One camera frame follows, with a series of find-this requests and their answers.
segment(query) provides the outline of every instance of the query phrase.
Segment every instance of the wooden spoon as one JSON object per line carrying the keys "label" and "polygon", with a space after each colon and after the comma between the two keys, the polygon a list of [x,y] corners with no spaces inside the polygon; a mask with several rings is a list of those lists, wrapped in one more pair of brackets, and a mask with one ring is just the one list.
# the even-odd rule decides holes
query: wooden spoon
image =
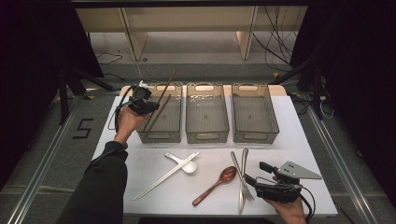
{"label": "wooden spoon", "polygon": [[198,203],[200,203],[204,198],[206,198],[207,195],[209,195],[210,192],[212,192],[212,190],[217,187],[218,185],[222,184],[222,183],[227,183],[233,180],[233,178],[236,175],[236,168],[234,166],[230,166],[225,168],[219,177],[218,182],[216,182],[216,184],[214,184],[210,189],[208,189],[207,191],[205,191],[203,194],[201,194],[197,199],[195,199],[192,202],[192,205],[196,206],[198,205]]}

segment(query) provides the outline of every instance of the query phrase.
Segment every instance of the hand-mounted device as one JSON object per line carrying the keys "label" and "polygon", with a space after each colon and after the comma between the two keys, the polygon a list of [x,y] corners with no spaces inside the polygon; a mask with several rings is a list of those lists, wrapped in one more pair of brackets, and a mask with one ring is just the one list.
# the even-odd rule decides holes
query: hand-mounted device
{"label": "hand-mounted device", "polygon": [[312,211],[310,204],[301,194],[301,190],[305,188],[300,184],[300,179],[321,179],[321,175],[315,174],[292,161],[287,161],[280,168],[271,166],[261,161],[260,169],[269,174],[274,173],[277,183],[275,185],[258,183],[257,178],[261,177],[257,177],[255,179],[250,175],[245,175],[246,182],[250,186],[254,187],[258,197],[280,203],[293,203],[298,197],[300,197],[309,209],[306,219],[309,220],[309,218],[314,215],[315,199],[311,194],[312,198],[314,199],[314,210]]}
{"label": "hand-mounted device", "polygon": [[[151,91],[149,90],[150,86],[140,81],[139,85],[132,85],[122,96],[120,104],[117,106],[115,114],[115,127],[116,132],[119,130],[119,117],[121,109],[124,106],[129,106],[136,114],[143,115],[154,112],[158,110],[160,104],[157,102],[149,101],[149,97],[151,96]],[[133,90],[132,96],[129,97],[129,101],[123,103],[125,97],[128,95],[128,92]]]}

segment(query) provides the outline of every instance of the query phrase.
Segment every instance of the white tabletop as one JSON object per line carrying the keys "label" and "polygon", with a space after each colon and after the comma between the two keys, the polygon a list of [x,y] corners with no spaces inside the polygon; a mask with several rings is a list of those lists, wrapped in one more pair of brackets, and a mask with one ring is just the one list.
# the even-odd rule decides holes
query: white tabletop
{"label": "white tabletop", "polygon": [[[107,118],[106,126],[93,155],[99,156],[107,141],[114,138],[115,131],[112,118],[114,109],[121,97],[116,97]],[[124,213],[136,216],[176,216],[176,217],[233,217],[238,216],[238,200],[240,180],[235,179],[215,188],[198,206],[193,206],[195,200],[209,189],[219,179],[223,169],[233,166],[230,152],[234,151],[241,165],[242,150],[249,149],[247,155],[246,173],[252,177],[261,176],[271,179],[270,175],[259,168],[259,162],[264,161],[272,166],[280,167],[286,161],[293,161],[304,168],[320,175],[320,170],[308,145],[304,130],[295,112],[293,103],[288,96],[272,96],[276,119],[280,133],[272,145],[268,144],[237,144],[233,142],[231,123],[231,98],[226,96],[227,113],[230,123],[230,133],[227,143],[199,144],[187,143],[185,133],[185,106],[182,113],[181,142],[168,144],[142,144],[137,133],[133,133],[128,140],[129,156],[126,161],[128,167],[128,183],[124,193]],[[141,199],[133,201],[142,191],[165,175],[177,164],[164,153],[171,152],[181,159],[187,158],[193,152],[200,154],[193,159],[198,169],[193,174],[186,174],[181,169],[163,181]],[[316,201],[316,217],[331,217],[337,214],[331,195],[323,181],[302,179],[301,184],[308,188]],[[255,201],[246,201],[242,216],[261,217],[275,215],[274,208],[263,199],[257,198],[253,187],[248,186],[255,197]],[[302,194],[313,206],[313,200],[306,190]]]}

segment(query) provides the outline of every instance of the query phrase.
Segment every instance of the fork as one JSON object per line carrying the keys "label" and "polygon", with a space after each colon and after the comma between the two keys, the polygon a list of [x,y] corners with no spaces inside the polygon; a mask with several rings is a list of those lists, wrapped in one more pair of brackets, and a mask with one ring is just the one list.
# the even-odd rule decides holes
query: fork
{"label": "fork", "polygon": [[235,157],[235,153],[233,153],[233,151],[231,152],[231,157],[233,158],[233,164],[235,165],[236,170],[238,170],[238,175],[242,182],[242,194],[244,195],[244,197],[246,199],[248,199],[251,202],[251,201],[254,201],[254,198],[251,195],[250,191],[248,190],[247,182],[245,181],[245,178],[243,177],[243,175],[245,174],[245,166],[246,166],[245,161],[246,161],[247,156],[248,156],[248,149],[245,148],[244,152],[243,152],[243,157],[242,157],[242,169],[243,170],[241,172],[241,169],[239,168],[239,165],[238,165],[238,161],[236,160],[236,157]]}

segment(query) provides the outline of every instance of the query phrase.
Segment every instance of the gray transparent bin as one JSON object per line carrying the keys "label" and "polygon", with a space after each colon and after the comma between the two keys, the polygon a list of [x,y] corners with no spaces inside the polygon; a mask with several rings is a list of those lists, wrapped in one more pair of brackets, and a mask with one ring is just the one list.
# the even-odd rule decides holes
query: gray transparent bin
{"label": "gray transparent bin", "polygon": [[221,83],[188,83],[186,134],[189,144],[226,143],[230,126]]}
{"label": "gray transparent bin", "polygon": [[274,143],[279,128],[268,85],[234,83],[232,96],[233,141]]}
{"label": "gray transparent bin", "polygon": [[[165,84],[150,84],[154,89],[149,89],[152,102],[158,102],[165,88]],[[160,108],[154,112],[150,120],[146,120],[137,133],[143,143],[179,143],[181,127],[183,84],[170,83],[163,98]]]}

